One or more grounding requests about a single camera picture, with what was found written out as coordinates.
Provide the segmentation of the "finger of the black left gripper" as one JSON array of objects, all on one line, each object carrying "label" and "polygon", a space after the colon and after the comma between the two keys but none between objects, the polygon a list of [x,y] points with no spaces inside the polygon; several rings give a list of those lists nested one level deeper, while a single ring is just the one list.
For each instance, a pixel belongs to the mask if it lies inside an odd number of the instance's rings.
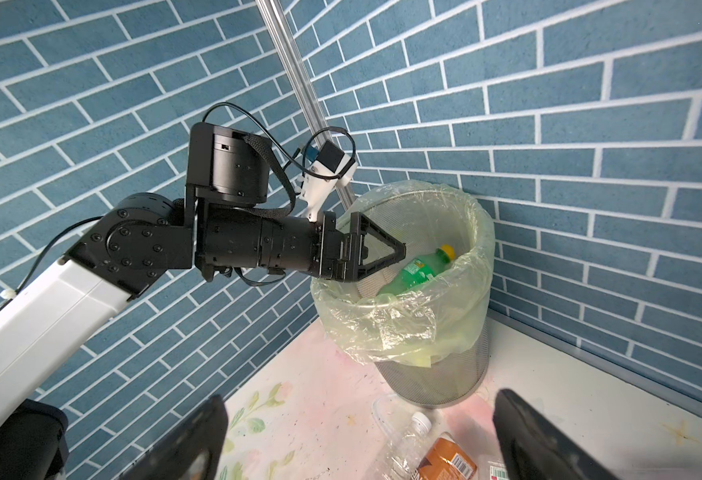
[{"label": "finger of the black left gripper", "polygon": [[350,216],[350,280],[370,277],[405,259],[406,245],[360,212]]}]

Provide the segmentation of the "brown Nescafe coffee bottle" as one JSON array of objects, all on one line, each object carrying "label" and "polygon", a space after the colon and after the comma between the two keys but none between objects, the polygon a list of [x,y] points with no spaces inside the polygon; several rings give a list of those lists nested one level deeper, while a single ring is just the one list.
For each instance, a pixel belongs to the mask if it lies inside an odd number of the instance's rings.
[{"label": "brown Nescafe coffee bottle", "polygon": [[444,432],[428,449],[411,479],[470,480],[477,471],[477,463],[451,434]]}]

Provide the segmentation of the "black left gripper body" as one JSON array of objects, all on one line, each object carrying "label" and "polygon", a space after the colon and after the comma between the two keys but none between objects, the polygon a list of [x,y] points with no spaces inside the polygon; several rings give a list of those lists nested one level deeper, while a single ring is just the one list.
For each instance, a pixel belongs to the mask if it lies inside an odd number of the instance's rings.
[{"label": "black left gripper body", "polygon": [[332,211],[321,215],[320,246],[316,276],[334,281],[357,279],[357,240],[351,233],[337,229]]}]

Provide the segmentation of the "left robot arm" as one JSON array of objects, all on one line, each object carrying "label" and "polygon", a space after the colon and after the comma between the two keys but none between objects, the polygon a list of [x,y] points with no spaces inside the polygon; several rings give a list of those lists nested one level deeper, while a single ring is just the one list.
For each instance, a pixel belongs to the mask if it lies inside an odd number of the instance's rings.
[{"label": "left robot arm", "polygon": [[183,198],[137,193],[87,220],[77,243],[0,306],[0,479],[63,472],[67,417],[32,392],[166,272],[197,268],[212,280],[264,268],[356,282],[406,256],[361,213],[341,232],[332,212],[267,208],[270,175],[292,190],[269,138],[197,123]]}]

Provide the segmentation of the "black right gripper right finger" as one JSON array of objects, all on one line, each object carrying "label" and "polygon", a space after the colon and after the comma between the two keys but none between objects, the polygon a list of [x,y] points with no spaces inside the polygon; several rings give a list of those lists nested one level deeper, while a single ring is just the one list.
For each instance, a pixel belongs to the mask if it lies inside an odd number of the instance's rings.
[{"label": "black right gripper right finger", "polygon": [[498,391],[493,424],[511,479],[617,479],[511,389]]}]

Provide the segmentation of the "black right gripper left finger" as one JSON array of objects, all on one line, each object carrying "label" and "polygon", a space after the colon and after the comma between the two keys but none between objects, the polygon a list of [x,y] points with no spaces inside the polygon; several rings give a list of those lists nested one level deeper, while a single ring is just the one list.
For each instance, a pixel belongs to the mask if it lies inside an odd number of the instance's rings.
[{"label": "black right gripper left finger", "polygon": [[120,479],[215,479],[229,425],[213,395],[134,462]]}]

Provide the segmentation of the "green Sprite bottle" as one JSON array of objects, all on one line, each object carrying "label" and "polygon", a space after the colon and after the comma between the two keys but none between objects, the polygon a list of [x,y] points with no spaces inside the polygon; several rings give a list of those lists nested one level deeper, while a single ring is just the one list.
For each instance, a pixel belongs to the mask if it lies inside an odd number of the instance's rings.
[{"label": "green Sprite bottle", "polygon": [[444,244],[434,253],[413,258],[396,277],[384,285],[378,295],[401,295],[411,291],[447,271],[457,258],[454,248]]}]

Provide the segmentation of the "clear ribbed bottle white cap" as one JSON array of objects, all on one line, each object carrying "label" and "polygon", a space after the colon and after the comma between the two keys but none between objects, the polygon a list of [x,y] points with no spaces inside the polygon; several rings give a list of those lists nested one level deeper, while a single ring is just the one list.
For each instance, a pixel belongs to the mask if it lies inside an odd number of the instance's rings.
[{"label": "clear ribbed bottle white cap", "polygon": [[396,394],[376,399],[372,414],[386,443],[363,479],[416,479],[433,428],[429,415],[422,409],[407,407]]}]

